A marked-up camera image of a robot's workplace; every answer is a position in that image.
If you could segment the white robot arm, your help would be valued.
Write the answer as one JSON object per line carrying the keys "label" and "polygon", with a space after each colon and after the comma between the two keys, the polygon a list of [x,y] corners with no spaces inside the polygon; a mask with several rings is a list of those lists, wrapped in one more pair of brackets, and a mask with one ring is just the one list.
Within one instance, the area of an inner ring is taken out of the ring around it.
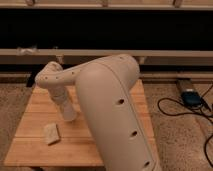
{"label": "white robot arm", "polygon": [[52,61],[36,75],[35,82],[49,92],[68,121],[76,113],[67,87],[75,87],[106,171],[161,171],[130,96],[139,73],[135,58],[120,54],[69,69]]}

